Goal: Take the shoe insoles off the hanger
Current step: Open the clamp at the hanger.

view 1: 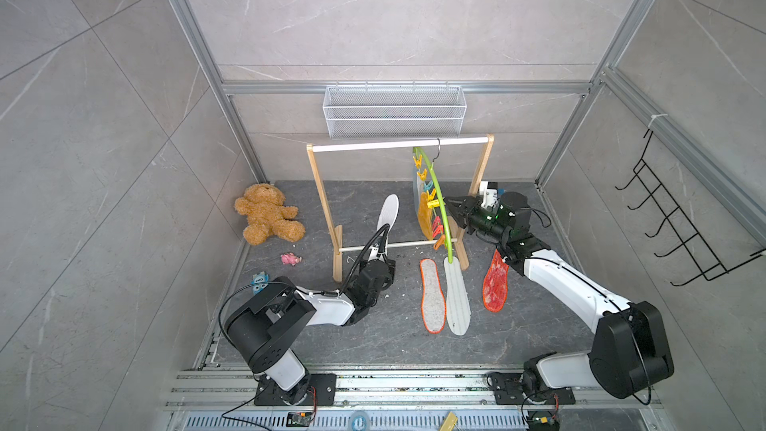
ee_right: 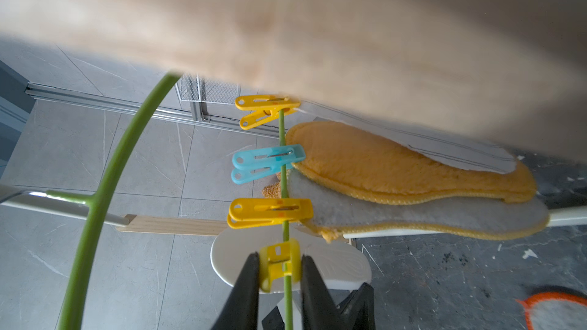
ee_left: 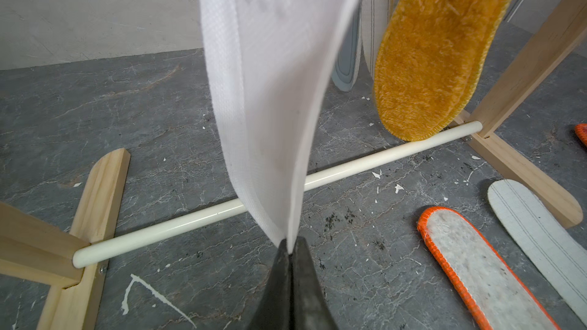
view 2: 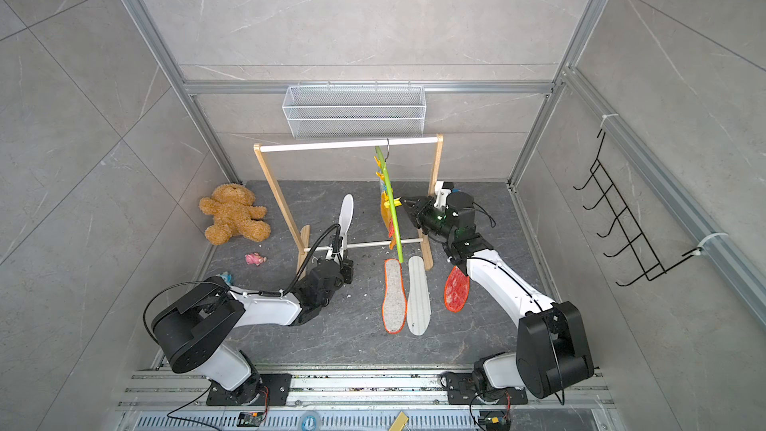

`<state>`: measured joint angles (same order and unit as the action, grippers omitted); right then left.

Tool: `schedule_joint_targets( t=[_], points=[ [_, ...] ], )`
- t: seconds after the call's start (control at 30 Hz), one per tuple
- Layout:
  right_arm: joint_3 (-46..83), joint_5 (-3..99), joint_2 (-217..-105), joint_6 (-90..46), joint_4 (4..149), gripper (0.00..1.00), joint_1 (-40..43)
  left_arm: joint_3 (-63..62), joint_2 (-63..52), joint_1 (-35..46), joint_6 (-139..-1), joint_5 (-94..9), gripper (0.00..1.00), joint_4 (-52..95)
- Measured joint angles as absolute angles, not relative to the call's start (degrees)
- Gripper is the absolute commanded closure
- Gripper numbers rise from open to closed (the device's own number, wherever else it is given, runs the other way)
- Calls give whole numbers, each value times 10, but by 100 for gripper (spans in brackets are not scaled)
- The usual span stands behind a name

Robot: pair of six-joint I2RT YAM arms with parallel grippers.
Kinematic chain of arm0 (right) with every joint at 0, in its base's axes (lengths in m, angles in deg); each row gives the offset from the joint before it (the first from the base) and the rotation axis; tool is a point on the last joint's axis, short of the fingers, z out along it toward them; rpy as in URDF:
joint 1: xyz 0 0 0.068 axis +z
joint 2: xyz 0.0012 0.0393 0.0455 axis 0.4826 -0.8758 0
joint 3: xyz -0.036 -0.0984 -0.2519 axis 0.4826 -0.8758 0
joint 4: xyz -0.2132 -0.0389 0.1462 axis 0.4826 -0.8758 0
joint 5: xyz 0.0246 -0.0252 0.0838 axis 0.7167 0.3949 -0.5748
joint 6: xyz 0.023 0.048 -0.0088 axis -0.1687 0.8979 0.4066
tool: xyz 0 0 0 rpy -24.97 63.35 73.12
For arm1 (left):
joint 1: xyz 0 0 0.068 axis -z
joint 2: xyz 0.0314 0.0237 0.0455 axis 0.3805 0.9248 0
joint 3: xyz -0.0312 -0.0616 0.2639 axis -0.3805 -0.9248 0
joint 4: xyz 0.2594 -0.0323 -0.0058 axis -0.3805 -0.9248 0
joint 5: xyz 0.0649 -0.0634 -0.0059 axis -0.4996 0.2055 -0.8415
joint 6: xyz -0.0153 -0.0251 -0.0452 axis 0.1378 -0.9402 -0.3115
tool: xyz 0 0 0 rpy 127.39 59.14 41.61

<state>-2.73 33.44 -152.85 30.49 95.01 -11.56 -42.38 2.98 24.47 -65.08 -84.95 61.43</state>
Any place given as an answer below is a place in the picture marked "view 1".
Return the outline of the grey felt orange-edged insole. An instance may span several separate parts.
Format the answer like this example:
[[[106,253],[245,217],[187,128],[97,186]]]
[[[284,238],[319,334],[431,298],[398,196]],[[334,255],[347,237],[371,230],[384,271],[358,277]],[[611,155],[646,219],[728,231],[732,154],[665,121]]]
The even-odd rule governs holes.
[[[422,259],[420,261],[420,273],[422,320],[429,333],[438,334],[443,330],[446,322],[446,301],[435,261]]]

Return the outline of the white foam insole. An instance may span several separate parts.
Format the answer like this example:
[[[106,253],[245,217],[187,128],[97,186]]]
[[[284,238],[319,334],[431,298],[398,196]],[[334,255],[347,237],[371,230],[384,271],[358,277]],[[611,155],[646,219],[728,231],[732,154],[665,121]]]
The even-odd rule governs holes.
[[[385,247],[388,241],[387,233],[393,228],[399,212],[399,197],[396,194],[389,195],[382,206],[377,229],[383,229],[387,225],[387,231],[381,231],[377,245],[379,247]]]

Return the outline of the red orange-edged insole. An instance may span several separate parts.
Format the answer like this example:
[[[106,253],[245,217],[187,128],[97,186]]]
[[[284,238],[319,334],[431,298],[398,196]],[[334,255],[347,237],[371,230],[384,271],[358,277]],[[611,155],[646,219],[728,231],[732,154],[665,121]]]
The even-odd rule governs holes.
[[[485,309],[497,313],[506,304],[509,292],[509,266],[502,255],[494,251],[490,267],[485,275],[482,289],[482,299]]]

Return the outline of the grey striped insole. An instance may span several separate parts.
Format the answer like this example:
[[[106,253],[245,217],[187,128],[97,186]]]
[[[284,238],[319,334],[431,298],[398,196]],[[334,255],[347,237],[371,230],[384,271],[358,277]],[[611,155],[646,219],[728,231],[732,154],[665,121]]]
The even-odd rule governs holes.
[[[454,335],[465,335],[471,322],[471,309],[460,261],[453,257],[444,259],[447,281],[446,317]]]

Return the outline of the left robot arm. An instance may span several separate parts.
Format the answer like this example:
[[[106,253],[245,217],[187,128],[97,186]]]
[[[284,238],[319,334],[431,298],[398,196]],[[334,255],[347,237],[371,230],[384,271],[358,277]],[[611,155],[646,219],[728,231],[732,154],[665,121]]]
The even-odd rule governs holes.
[[[312,291],[278,277],[219,320],[225,340],[254,376],[270,380],[285,403],[316,395],[310,373],[291,349],[299,335],[310,326],[343,327],[361,321],[393,285],[396,263],[387,257],[391,227],[379,225],[337,291]]]

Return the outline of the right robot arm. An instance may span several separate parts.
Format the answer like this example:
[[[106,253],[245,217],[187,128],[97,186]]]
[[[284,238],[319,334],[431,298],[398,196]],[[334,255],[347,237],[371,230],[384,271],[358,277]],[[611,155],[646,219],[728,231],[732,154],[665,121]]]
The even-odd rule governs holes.
[[[544,287],[592,331],[588,351],[550,352],[528,360],[522,389],[528,402],[544,403],[563,388],[600,387],[618,399],[650,393],[674,374],[660,311],[647,301],[612,293],[562,259],[531,231],[531,219],[548,216],[517,192],[500,194],[488,183],[477,195],[446,197],[456,225],[494,245],[501,263]]]

